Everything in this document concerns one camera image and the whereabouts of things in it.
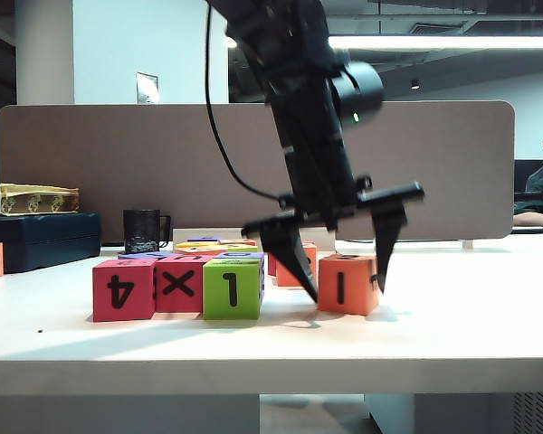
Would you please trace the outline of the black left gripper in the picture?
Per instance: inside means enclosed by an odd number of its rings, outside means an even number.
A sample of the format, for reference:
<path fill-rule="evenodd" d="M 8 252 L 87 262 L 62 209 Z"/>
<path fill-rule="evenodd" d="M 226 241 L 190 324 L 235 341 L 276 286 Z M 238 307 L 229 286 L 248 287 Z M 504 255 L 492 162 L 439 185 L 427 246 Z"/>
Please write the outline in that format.
<path fill-rule="evenodd" d="M 407 217 L 405 204 L 424 198 L 417 182 L 373 190 L 368 175 L 356 178 L 341 137 L 320 141 L 297 138 L 281 141 L 292 193 L 277 197 L 282 212 L 247 222 L 242 234 L 259 234 L 271 253 L 301 284 L 314 303 L 318 289 L 300 228 L 324 224 L 330 231 L 343 219 L 360 213 L 371 216 L 376 243 L 376 280 L 385 292 L 389 260 Z"/>

